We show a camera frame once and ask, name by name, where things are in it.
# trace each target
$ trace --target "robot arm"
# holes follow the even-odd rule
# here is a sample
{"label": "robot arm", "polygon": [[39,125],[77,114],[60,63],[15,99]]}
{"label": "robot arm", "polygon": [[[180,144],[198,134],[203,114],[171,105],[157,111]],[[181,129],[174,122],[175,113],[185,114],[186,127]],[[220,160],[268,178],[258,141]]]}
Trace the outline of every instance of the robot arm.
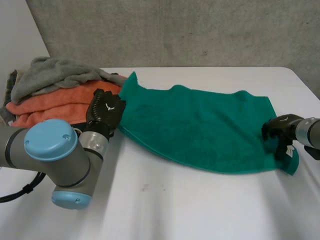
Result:
{"label": "robot arm", "polygon": [[303,118],[294,114],[278,116],[262,126],[262,137],[278,137],[279,144],[274,154],[277,160],[285,157],[287,146],[297,140],[315,159],[320,160],[320,119]]}
{"label": "robot arm", "polygon": [[50,119],[34,127],[0,128],[0,167],[46,173],[55,183],[52,202],[66,209],[86,208],[99,177],[109,138],[126,103],[97,89],[86,113],[86,129],[77,137],[65,121]]}

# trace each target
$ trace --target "teal towel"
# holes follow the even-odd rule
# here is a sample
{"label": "teal towel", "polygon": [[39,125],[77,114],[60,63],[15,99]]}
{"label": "teal towel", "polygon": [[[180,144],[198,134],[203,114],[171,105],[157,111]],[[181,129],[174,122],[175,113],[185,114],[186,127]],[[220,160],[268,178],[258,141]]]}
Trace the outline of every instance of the teal towel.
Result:
{"label": "teal towel", "polygon": [[264,142],[262,125],[276,117],[267,97],[246,91],[223,94],[175,85],[169,90],[138,85],[133,72],[120,97],[126,101],[119,129],[163,158],[190,167],[227,174],[277,168],[292,175],[296,150],[283,161],[273,153],[277,140]]}

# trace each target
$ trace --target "white table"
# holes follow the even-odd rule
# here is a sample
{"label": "white table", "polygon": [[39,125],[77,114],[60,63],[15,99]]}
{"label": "white table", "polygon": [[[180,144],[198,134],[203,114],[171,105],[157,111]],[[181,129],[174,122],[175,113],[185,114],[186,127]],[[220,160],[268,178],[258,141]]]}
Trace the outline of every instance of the white table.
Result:
{"label": "white table", "polygon": [[[320,118],[320,101],[282,67],[109,68],[137,72],[147,88],[175,84],[221,93],[268,96],[277,115]],[[318,240],[320,162],[299,143],[294,176],[281,171],[223,175],[185,167],[115,133],[90,207],[51,203],[46,178],[29,195],[0,204],[1,240]],[[0,170],[0,196],[20,190],[34,173]]]}

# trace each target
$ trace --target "white wall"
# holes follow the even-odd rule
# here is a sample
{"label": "white wall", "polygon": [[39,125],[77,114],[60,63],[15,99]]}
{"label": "white wall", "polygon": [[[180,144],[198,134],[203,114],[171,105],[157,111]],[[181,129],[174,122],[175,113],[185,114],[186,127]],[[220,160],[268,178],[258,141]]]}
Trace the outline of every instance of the white wall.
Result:
{"label": "white wall", "polygon": [[25,0],[0,0],[0,103],[9,73],[49,56]]}

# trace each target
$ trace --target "concrete wall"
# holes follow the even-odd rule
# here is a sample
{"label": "concrete wall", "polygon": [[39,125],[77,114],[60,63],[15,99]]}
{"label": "concrete wall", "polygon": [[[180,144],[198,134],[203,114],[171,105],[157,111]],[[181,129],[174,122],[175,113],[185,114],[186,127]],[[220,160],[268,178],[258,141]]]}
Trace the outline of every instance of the concrete wall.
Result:
{"label": "concrete wall", "polygon": [[27,3],[53,57],[99,67],[283,66],[320,97],[319,0]]}

